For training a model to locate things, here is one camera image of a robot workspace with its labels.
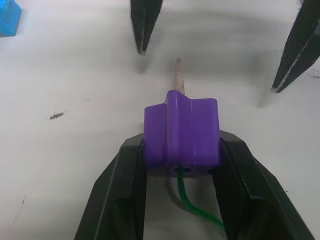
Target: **green cord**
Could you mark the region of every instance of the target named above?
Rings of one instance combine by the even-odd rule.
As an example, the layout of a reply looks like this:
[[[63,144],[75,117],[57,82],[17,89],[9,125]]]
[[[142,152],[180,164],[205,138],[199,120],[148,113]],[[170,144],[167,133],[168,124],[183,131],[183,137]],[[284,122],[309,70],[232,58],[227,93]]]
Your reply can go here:
[[[195,215],[205,218],[216,225],[218,225],[222,230],[225,231],[225,226],[222,221],[220,221],[218,218],[216,218],[214,215],[211,215],[208,212],[205,212],[203,210],[200,210],[196,208],[192,203],[189,201],[187,194],[186,194],[186,189],[185,189],[185,183],[184,183],[184,175],[185,175],[185,170],[184,169],[179,169],[178,170],[178,191],[179,191],[179,196],[183,204]]]

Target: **white surface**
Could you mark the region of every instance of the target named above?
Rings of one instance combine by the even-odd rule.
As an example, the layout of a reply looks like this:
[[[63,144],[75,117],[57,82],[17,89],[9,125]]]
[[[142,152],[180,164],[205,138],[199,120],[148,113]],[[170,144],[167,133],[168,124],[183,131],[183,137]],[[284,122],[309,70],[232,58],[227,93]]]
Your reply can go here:
[[[18,34],[0,38],[0,240],[73,239],[95,180],[172,87],[177,57],[186,94],[218,100],[220,128],[246,141],[320,238],[320,81],[308,76],[319,65],[269,93],[295,0],[165,2],[146,57],[127,0],[17,2]],[[145,239],[210,239],[163,182],[148,184]]]

